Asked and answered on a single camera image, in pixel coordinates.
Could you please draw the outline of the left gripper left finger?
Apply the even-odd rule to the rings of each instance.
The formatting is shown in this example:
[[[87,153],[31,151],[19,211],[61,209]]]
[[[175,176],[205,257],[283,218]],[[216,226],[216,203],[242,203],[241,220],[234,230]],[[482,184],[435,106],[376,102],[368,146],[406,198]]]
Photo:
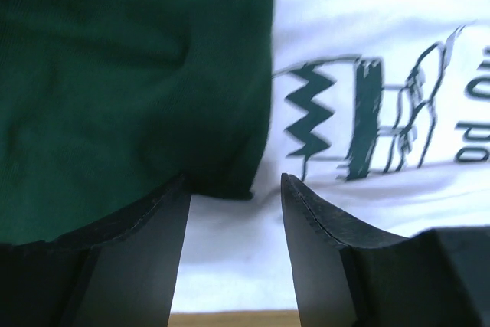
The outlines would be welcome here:
[[[165,326],[191,194],[183,176],[51,242],[1,246],[3,326]]]

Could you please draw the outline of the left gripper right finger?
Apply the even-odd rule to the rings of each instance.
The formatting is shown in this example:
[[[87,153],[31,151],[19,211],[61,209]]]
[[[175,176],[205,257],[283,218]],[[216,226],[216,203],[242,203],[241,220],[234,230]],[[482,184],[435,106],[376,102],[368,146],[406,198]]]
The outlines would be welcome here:
[[[401,237],[281,177],[292,277],[304,326],[487,326],[489,229]]]

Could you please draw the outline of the white green-sleeved t-shirt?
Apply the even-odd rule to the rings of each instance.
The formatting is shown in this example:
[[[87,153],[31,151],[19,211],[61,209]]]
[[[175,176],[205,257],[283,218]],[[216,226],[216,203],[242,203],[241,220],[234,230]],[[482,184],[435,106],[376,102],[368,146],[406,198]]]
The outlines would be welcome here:
[[[1,246],[183,176],[184,312],[294,305],[290,173],[386,231],[489,223],[489,0],[1,0]]]

